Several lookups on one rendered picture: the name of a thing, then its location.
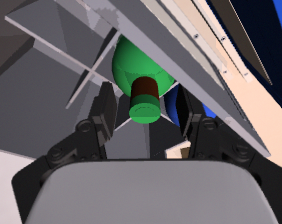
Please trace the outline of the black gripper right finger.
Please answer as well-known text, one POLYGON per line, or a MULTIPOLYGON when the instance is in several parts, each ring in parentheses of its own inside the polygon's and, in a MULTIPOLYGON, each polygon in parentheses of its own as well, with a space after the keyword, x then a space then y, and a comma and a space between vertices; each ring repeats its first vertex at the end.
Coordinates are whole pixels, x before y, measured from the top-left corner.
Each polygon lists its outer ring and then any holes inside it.
POLYGON ((252 152, 246 143, 220 129, 220 123, 206 115, 202 102, 180 83, 175 105, 181 135, 190 142, 188 158, 228 160, 244 167, 282 224, 282 167, 252 152))

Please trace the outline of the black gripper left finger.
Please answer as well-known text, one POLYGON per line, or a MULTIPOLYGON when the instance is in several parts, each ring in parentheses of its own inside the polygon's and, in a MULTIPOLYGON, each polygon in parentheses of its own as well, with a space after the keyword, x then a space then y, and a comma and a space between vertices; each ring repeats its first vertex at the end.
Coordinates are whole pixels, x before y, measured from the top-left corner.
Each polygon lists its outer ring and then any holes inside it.
POLYGON ((11 185, 22 224, 47 176, 55 168, 78 160, 107 159, 104 144, 113 136, 116 112, 113 85, 109 81, 102 82, 88 118, 78 122, 75 132, 13 176, 11 185))

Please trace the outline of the green bottle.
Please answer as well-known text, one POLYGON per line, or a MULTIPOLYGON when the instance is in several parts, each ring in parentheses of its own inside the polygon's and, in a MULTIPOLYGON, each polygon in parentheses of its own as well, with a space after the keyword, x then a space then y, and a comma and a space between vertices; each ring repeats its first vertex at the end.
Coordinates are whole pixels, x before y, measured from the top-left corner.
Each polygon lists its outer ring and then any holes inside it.
POLYGON ((133 121, 147 124, 159 119, 159 97, 175 79, 122 34, 112 58, 112 75, 119 89, 130 97, 133 121))

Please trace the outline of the blue plastic bottle crate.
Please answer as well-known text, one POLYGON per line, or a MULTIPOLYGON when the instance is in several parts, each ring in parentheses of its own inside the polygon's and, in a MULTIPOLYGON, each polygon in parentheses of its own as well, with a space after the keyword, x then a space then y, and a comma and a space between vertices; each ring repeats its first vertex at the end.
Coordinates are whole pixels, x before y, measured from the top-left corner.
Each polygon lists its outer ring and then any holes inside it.
POLYGON ((205 1, 243 64, 282 108, 282 0, 205 1))

